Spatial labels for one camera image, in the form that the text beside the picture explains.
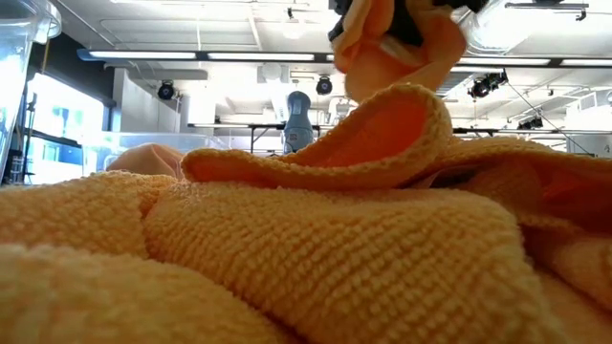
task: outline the terry cloth towel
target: terry cloth towel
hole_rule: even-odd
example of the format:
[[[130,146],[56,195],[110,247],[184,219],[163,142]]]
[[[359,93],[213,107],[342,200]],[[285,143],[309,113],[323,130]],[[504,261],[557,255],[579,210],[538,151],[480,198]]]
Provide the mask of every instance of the terry cloth towel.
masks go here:
[[[0,342],[612,337],[612,161],[453,140],[426,87],[293,155],[182,168],[1,191]]]

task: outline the clear plastic bin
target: clear plastic bin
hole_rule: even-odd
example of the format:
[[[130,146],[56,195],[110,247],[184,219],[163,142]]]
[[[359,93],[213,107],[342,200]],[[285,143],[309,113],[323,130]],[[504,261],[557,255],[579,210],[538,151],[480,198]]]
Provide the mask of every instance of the clear plastic bin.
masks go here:
[[[198,148],[230,149],[221,140],[200,134],[102,132],[80,141],[83,147],[83,175],[106,170],[123,152],[146,143],[167,145],[181,153]]]
[[[26,81],[32,43],[61,33],[61,16],[48,0],[0,0],[0,173]]]

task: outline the ceiling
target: ceiling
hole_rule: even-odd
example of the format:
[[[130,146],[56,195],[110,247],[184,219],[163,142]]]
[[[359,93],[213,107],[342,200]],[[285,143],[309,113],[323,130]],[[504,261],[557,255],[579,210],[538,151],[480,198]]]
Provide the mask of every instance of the ceiling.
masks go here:
[[[330,52],[327,32],[339,19],[328,10],[328,0],[190,1],[198,5],[186,5],[189,0],[52,0],[62,11],[64,31],[90,49]],[[497,37],[529,26],[533,32],[517,41],[507,53],[511,55],[612,56],[612,1],[584,0],[584,3],[590,8],[582,21],[576,20],[579,14],[576,11],[507,18],[498,15],[488,32],[499,32],[495,33]],[[293,20],[286,12],[290,6],[294,9]],[[466,27],[470,16],[464,14],[465,11],[457,11],[453,19]],[[193,75],[207,71],[208,80],[178,80],[178,87],[186,93],[201,92],[203,86],[214,90],[217,113],[226,121],[240,118],[258,122],[262,110],[272,107],[269,88],[256,83],[256,64],[150,62],[140,63],[139,67],[131,77],[152,87],[156,80],[148,79],[154,78],[150,75],[156,71]],[[311,79],[300,78],[292,87],[306,92],[315,108],[327,109],[332,97],[343,96],[343,77],[333,66],[289,67],[292,71],[313,74]],[[588,94],[589,90],[612,89],[612,69],[511,68],[507,73],[512,86],[502,86],[476,102],[467,95],[467,89],[479,75],[450,76],[443,91],[456,125],[500,127],[509,118],[517,118],[532,106],[542,104],[547,117],[562,120],[565,106],[577,96]],[[315,92],[317,75],[332,76],[334,92],[330,96],[321,97]]]

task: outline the orange towel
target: orange towel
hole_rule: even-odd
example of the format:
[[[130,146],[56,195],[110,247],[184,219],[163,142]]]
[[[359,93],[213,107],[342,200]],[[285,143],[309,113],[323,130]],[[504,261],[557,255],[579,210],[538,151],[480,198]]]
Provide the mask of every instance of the orange towel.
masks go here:
[[[395,84],[294,155],[0,192],[0,342],[607,343],[612,161]]]

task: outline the white wall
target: white wall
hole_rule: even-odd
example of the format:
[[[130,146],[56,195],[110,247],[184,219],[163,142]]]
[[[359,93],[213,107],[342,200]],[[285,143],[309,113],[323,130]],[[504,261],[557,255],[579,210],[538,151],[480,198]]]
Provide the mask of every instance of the white wall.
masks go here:
[[[113,99],[122,132],[178,133],[181,115],[130,79],[124,69],[115,71]]]

